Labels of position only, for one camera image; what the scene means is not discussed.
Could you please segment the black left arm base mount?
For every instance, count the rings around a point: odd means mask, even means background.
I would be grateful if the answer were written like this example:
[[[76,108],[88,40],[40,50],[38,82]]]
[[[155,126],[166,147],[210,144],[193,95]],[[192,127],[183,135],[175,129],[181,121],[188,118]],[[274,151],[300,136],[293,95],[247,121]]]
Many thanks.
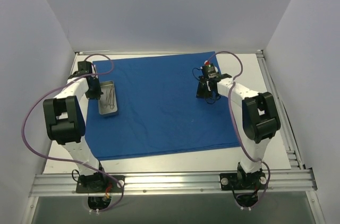
[[[117,181],[121,181],[121,184],[125,182],[125,176],[122,175],[112,176],[111,178],[101,173],[95,173],[88,176],[81,175],[78,177],[75,191],[79,194],[121,192],[121,188],[118,186],[117,182],[113,181],[113,177]]]

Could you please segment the blue surgical cloth wrap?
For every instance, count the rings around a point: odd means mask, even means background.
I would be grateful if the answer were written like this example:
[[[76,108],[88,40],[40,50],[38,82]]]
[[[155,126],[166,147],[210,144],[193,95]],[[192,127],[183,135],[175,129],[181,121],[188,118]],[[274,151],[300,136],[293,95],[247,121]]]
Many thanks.
[[[118,113],[88,103],[86,142],[99,160],[238,147],[226,98],[196,97],[197,68],[212,52],[96,61],[100,81],[113,81]]]

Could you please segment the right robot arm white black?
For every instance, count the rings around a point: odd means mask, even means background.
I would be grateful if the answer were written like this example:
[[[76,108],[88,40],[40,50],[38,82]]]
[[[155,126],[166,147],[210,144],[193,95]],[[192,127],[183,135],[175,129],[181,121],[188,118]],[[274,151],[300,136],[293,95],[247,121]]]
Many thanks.
[[[232,124],[244,153],[238,164],[236,182],[248,188],[255,182],[255,174],[262,171],[265,152],[270,140],[281,128],[274,97],[269,92],[251,90],[235,82],[229,74],[206,62],[198,68],[197,98],[213,104],[221,97],[228,100]]]

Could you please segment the aluminium back frame rail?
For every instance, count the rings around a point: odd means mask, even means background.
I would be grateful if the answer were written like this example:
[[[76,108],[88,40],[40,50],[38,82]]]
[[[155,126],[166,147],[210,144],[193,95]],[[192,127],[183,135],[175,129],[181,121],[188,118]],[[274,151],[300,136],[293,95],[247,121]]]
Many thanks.
[[[175,55],[175,54],[194,54],[194,53],[206,53],[211,50],[88,50],[88,51],[76,51],[76,55],[90,55],[90,54],[104,54],[104,55]]]

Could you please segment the stainless steel tray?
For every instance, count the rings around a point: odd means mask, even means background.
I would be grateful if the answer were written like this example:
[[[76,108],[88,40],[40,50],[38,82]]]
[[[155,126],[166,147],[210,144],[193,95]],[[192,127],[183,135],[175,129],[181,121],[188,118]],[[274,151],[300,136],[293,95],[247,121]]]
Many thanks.
[[[99,114],[108,117],[118,114],[115,85],[113,81],[105,81],[100,84],[102,95],[98,100]]]

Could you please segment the aluminium front frame rail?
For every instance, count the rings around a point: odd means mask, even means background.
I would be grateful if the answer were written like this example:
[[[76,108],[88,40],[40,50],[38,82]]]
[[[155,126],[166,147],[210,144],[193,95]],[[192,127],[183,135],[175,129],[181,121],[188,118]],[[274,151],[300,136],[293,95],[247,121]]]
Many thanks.
[[[130,173],[124,174],[124,195],[175,195],[229,193],[220,188],[222,172]],[[268,192],[305,192],[317,190],[312,170],[273,170],[265,173]],[[70,174],[43,174],[34,179],[30,196],[119,196],[121,192],[76,193]]]

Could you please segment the aluminium frame rail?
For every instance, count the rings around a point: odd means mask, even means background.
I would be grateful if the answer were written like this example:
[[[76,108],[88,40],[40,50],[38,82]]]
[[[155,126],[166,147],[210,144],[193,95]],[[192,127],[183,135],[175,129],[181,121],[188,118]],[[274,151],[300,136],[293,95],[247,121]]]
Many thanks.
[[[281,129],[280,129],[280,134],[286,149],[287,154],[294,155],[293,158],[293,168],[299,168],[299,169],[305,169],[305,165],[302,161],[298,145],[291,127],[290,120],[288,118],[287,112],[285,110],[284,104],[282,100],[279,97],[278,91],[276,89],[276,86],[273,82],[273,79],[269,73],[265,56],[264,56],[264,51],[263,50],[257,50],[256,52],[256,57],[257,61],[261,70],[261,74],[265,83],[265,86],[267,90],[272,93],[275,99],[275,104],[277,107],[278,115],[280,118],[281,122]]]
[[[90,54],[104,54],[104,55],[175,55],[175,54],[194,54],[194,53],[206,53],[211,50],[88,50],[88,51],[76,51],[76,55],[90,55]]]
[[[220,188],[222,172],[130,173],[124,174],[124,195],[175,195],[229,193]],[[312,170],[273,170],[265,173],[268,192],[305,192],[317,190]],[[76,193],[70,174],[43,174],[34,179],[30,196],[119,196],[121,192]]]

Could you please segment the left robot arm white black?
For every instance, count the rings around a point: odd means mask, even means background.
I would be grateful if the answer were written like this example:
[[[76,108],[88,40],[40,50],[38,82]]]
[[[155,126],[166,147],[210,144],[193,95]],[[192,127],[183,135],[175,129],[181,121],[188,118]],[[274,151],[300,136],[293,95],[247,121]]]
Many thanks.
[[[43,102],[47,135],[61,145],[78,167],[78,183],[86,184],[95,192],[106,188],[107,178],[102,174],[100,161],[92,154],[86,140],[86,123],[80,108],[82,97],[99,100],[103,94],[99,78],[93,76],[89,61],[78,62],[78,70],[55,97]]]

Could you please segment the aluminium right frame rail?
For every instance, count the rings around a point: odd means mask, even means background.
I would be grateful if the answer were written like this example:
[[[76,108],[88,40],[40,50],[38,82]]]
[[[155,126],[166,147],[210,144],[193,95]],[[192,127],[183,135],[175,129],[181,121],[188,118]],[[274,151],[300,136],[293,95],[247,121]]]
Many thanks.
[[[269,73],[265,56],[264,56],[264,51],[263,50],[257,50],[256,52],[256,57],[257,61],[261,70],[261,74],[265,83],[265,86],[267,90],[272,93],[275,99],[275,104],[277,107],[278,115],[280,118],[281,122],[281,129],[280,129],[280,134],[286,149],[287,154],[294,155],[293,158],[293,168],[299,168],[299,169],[305,169],[305,165],[302,161],[298,145],[291,127],[290,120],[288,118],[287,112],[285,110],[284,104],[282,100],[279,97],[278,91],[276,89],[276,86],[273,82],[273,79]]]

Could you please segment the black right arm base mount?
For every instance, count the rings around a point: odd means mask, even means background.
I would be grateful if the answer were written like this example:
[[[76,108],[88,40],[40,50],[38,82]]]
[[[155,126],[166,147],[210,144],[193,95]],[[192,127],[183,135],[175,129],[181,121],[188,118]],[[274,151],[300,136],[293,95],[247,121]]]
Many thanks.
[[[257,189],[264,189],[267,182],[264,173],[250,174],[246,179],[238,176],[237,173],[221,173],[219,174],[219,180],[222,191],[255,191]]]

